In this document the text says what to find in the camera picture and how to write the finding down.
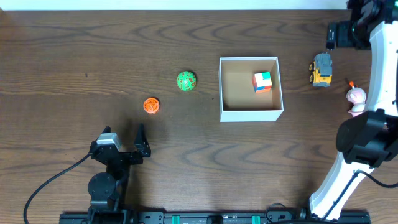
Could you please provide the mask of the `green numbered ball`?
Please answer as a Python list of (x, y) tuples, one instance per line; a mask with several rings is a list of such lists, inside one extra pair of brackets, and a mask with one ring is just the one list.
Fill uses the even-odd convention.
[(197, 79), (193, 72), (180, 72), (176, 78), (177, 86), (182, 91), (190, 91), (196, 87)]

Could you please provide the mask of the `pink white toy figure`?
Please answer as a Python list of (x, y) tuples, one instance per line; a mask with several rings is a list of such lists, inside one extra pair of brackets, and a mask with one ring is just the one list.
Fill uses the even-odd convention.
[(350, 81), (349, 85), (351, 89), (346, 94), (346, 99), (353, 105), (348, 111), (353, 117), (360, 115), (366, 104), (366, 93), (362, 88), (359, 88), (354, 84), (354, 81)]

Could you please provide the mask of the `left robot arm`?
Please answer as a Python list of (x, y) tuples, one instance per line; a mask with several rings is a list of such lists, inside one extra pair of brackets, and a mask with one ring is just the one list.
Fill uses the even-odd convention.
[(100, 136), (91, 143), (89, 156), (104, 164), (106, 171), (94, 175), (88, 184), (91, 208), (97, 211), (117, 211), (124, 203), (130, 176), (130, 167), (143, 163), (151, 156), (144, 125), (140, 124), (134, 140), (136, 149), (121, 152), (121, 140), (107, 126)]

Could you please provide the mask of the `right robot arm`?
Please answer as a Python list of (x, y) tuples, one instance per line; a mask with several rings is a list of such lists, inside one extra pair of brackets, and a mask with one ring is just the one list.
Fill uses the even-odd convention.
[(336, 160), (309, 199), (303, 221), (364, 223), (363, 215), (341, 218), (355, 188), (383, 162), (397, 156), (397, 1), (348, 1), (351, 18), (328, 26), (326, 48), (370, 50), (368, 97), (363, 111), (338, 129)]

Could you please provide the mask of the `orange numbered ball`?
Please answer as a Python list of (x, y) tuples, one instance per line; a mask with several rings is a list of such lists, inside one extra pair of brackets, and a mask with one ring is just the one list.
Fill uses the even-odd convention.
[(156, 114), (160, 110), (160, 102), (157, 98), (147, 98), (143, 103), (143, 109), (148, 114)]

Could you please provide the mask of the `colourful puzzle cube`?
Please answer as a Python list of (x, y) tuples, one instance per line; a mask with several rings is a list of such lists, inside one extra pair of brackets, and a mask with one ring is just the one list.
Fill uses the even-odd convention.
[(270, 92), (272, 89), (271, 73), (255, 73), (252, 77), (252, 85), (256, 94)]

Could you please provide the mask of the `yellow grey toy truck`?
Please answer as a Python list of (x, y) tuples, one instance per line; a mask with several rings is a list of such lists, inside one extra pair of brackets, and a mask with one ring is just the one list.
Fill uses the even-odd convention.
[(329, 87), (333, 73), (332, 64), (329, 53), (317, 54), (308, 68), (310, 83), (315, 87)]

